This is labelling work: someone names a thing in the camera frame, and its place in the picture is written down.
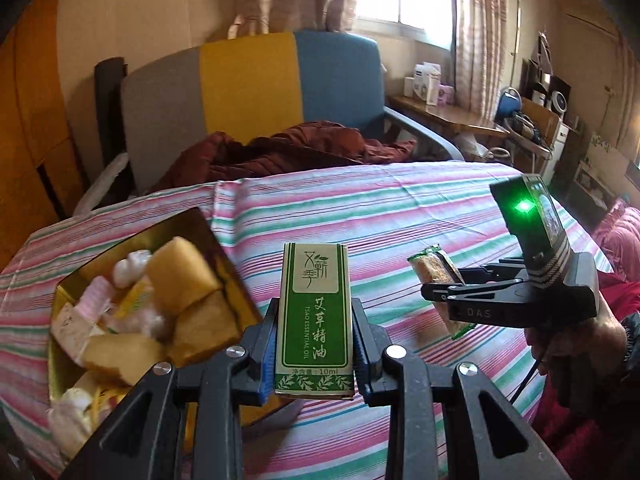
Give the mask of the person right hand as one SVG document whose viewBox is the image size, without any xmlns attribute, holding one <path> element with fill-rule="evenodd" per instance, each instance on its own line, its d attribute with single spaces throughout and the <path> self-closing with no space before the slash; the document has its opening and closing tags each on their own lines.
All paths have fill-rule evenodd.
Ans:
<svg viewBox="0 0 640 480">
<path fill-rule="evenodd" d="M 525 339 L 538 362 L 537 370 L 551 380 L 563 408 L 585 411 L 598 404 L 601 385 L 622 365 L 627 333 L 602 294 L 598 314 L 551 335 L 526 328 Z"/>
</svg>

